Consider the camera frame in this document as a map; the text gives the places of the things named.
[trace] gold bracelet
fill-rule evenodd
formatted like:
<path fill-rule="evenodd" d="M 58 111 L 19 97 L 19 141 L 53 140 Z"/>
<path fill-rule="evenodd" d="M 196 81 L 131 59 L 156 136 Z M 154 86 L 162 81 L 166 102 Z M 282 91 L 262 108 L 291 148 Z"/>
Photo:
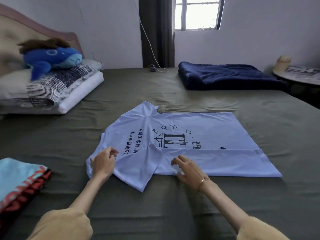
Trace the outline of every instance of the gold bracelet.
<path fill-rule="evenodd" d="M 203 183 L 204 181 L 207 181 L 207 180 L 210 180 L 210 178 L 209 178 L 208 176 L 205 176 L 205 177 L 200 181 L 199 188 L 198 188 L 198 191 L 199 191 L 199 192 L 200 192 L 200 187 L 201 187 L 202 183 Z"/>

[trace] dark brown curtain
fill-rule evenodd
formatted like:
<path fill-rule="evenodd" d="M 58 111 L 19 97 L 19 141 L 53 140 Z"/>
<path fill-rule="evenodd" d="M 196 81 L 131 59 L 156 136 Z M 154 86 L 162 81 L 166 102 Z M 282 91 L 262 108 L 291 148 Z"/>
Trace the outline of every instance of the dark brown curtain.
<path fill-rule="evenodd" d="M 174 23 L 176 0 L 139 0 L 141 23 L 162 68 L 174 67 Z M 157 63 L 140 26 L 143 67 Z"/>

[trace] yellow sleeve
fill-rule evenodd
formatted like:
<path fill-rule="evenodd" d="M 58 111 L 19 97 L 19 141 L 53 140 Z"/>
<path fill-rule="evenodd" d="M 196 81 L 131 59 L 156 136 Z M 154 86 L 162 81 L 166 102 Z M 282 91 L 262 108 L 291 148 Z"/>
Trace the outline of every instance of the yellow sleeve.
<path fill-rule="evenodd" d="M 84 212 L 68 208 L 44 214 L 27 240 L 89 240 L 92 233 Z"/>
<path fill-rule="evenodd" d="M 240 228 L 237 240 L 289 240 L 289 238 L 267 223 L 249 217 Z"/>

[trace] headboard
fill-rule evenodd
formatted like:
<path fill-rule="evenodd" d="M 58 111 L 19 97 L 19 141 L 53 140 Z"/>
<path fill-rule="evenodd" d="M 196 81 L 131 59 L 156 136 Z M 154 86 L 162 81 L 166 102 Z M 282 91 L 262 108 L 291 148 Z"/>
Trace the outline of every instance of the headboard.
<path fill-rule="evenodd" d="M 68 41 L 83 56 L 80 42 L 74 32 L 59 32 L 47 28 L 0 3 L 0 76 L 23 67 L 18 43 L 28 39 L 45 40 L 50 37 Z"/>

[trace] white t-shirt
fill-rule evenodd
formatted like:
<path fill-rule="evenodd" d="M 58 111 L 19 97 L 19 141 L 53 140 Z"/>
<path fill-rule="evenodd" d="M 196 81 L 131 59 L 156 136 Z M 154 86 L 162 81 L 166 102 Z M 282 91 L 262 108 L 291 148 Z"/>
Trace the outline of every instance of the white t-shirt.
<path fill-rule="evenodd" d="M 178 155 L 194 160 L 209 176 L 281 177 L 231 112 L 158 113 L 143 102 L 102 133 L 90 158 L 111 146 L 120 153 L 114 174 L 143 191 L 152 174 L 176 175 Z"/>

